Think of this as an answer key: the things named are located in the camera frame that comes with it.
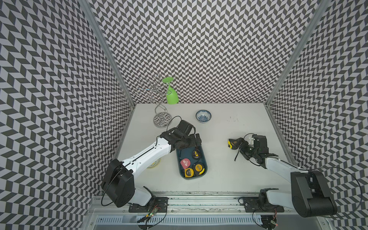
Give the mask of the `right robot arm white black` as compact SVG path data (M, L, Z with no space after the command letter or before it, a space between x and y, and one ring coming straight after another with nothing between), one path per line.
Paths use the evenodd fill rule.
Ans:
M325 176L317 170L301 169L270 153L266 136L252 135L253 142L244 138L229 139L228 146L246 160L272 171L290 183L290 191L266 188L256 201L260 211L270 212L278 207L295 210L304 218L337 214L337 205Z

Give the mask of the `teal plastic storage tray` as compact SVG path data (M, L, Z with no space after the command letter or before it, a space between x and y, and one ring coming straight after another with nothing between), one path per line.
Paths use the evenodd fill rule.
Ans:
M202 156L200 159L194 159L192 157L192 153L195 149L200 150L201 156ZM200 177L203 177L207 173L208 166L207 166L207 162L206 162L206 158L205 158L205 154L204 154L202 146L197 147L197 148L196 147L191 147L191 148L187 148L187 149L180 149L180 150L178 149L178 150L176 150L176 156L177 156L177 161L178 161L179 173L180 173L182 178L184 178L186 180L198 179ZM190 168L193 169L194 164L200 163L205 167L205 172L202 175L199 175L199 176L194 175L194 177L192 177L192 178L185 178L185 170L180 165L180 161L184 158L188 158L191 161Z

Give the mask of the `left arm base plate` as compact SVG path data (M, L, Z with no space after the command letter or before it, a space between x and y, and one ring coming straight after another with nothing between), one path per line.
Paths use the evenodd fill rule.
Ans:
M168 197L154 197L147 205L140 206L138 204L129 205L129 213L149 213L157 209L158 213L165 213L168 208Z

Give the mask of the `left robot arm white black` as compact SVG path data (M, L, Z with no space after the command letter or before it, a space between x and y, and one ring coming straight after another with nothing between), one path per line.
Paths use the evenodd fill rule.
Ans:
M103 195L107 195L118 208L128 203L142 207L152 205L155 195L148 188L137 188L135 179L161 157L177 149L200 146L201 142L198 133L188 135L177 128L163 132L153 144L136 155L110 162L101 184Z

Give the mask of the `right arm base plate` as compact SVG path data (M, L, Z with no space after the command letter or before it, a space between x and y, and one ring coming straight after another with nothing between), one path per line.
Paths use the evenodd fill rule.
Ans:
M272 205L268 202L268 200L262 199L259 201L257 197L242 197L241 198L242 205L245 208L246 213L283 213L285 212L284 207L278 205Z

